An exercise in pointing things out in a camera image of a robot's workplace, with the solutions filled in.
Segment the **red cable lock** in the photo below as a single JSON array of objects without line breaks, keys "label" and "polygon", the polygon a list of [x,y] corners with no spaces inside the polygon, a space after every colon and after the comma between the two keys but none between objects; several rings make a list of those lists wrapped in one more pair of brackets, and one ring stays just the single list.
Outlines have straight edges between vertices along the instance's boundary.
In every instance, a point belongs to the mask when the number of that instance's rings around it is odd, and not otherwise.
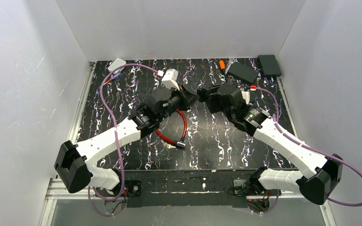
[{"label": "red cable lock", "polygon": [[176,113],[179,115],[178,119],[171,116],[155,132],[167,147],[184,150],[188,123],[182,111],[176,110]]}]

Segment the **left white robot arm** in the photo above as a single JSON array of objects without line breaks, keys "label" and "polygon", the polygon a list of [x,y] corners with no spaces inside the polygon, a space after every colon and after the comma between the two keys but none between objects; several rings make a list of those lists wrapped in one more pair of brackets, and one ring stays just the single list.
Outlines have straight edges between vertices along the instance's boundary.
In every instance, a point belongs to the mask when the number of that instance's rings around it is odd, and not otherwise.
[{"label": "left white robot arm", "polygon": [[54,169],[71,194],[88,186],[114,190],[124,175],[96,167],[97,161],[118,147],[155,132],[164,119],[177,110],[189,110],[198,99],[194,90],[183,85],[177,89],[157,88],[117,127],[76,144],[65,141],[59,148]]}]

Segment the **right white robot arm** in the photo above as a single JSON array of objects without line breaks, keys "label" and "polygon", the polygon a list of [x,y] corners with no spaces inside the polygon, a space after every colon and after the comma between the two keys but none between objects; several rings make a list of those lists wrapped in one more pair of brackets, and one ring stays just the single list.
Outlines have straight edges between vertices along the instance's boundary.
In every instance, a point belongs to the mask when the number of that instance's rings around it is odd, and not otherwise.
[{"label": "right white robot arm", "polygon": [[342,164],[338,155],[326,157],[309,149],[303,141],[283,129],[274,116],[249,102],[249,93],[232,83],[201,87],[199,101],[210,113],[222,112],[237,129],[267,144],[292,162],[296,170],[260,167],[245,187],[256,193],[285,190],[300,193],[314,204],[322,205],[341,179]]}]

